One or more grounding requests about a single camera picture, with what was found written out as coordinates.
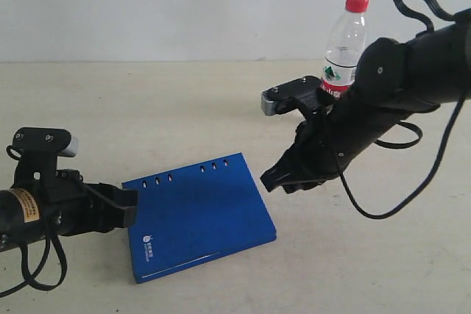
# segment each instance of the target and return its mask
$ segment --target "orange label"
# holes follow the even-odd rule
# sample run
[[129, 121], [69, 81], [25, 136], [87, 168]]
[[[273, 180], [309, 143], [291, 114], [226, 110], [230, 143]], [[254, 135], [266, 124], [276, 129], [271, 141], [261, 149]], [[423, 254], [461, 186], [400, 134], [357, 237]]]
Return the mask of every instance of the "orange label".
[[39, 220], [39, 209], [36, 204], [35, 198], [24, 189], [9, 189], [11, 194], [16, 196], [18, 202], [23, 209], [24, 223], [33, 222]]

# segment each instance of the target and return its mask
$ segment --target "bottle label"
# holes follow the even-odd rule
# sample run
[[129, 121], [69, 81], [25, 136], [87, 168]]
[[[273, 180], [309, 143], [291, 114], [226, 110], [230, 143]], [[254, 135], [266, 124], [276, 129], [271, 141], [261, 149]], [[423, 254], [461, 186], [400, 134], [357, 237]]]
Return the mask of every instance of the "bottle label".
[[332, 96], [338, 98], [355, 81], [356, 66], [335, 65], [327, 60], [322, 67], [322, 85]]

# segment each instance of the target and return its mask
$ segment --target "beige table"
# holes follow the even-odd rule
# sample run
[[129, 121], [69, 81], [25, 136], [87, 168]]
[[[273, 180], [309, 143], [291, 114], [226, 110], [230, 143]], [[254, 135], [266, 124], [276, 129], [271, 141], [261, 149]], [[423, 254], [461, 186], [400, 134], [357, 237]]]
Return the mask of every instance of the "beige table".
[[[26, 289], [0, 313], [469, 313], [471, 110], [465, 105], [437, 178], [387, 221], [362, 218], [338, 180], [268, 194], [259, 176], [294, 138], [298, 115], [267, 118], [260, 92], [319, 63], [0, 65], [0, 145], [21, 126], [69, 129], [87, 182], [121, 181], [241, 151], [278, 231], [274, 243], [136, 285], [127, 232], [63, 238], [69, 272], [50, 293]], [[417, 116], [417, 147], [372, 146], [347, 177], [372, 212], [395, 206], [427, 174], [451, 106]], [[387, 138], [413, 136], [399, 128]], [[0, 158], [0, 185], [15, 161]], [[32, 246], [32, 266], [42, 245]], [[59, 273], [51, 258], [43, 281]], [[20, 281], [19, 252], [0, 254], [0, 286]]]

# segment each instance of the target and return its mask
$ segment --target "red bottle cap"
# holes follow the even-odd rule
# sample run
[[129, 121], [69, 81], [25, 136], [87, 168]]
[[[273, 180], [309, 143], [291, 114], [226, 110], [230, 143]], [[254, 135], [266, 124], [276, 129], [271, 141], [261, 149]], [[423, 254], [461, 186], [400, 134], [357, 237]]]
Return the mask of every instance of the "red bottle cap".
[[351, 13], [364, 13], [368, 8], [369, 0], [347, 0], [345, 9]]

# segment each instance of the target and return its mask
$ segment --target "blue notebook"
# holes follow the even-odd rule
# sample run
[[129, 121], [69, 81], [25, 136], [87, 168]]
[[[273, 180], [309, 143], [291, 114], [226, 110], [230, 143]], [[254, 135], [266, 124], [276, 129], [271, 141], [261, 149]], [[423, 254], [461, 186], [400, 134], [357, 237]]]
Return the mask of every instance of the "blue notebook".
[[142, 283], [276, 239], [242, 154], [123, 183], [139, 190], [129, 228], [132, 269]]

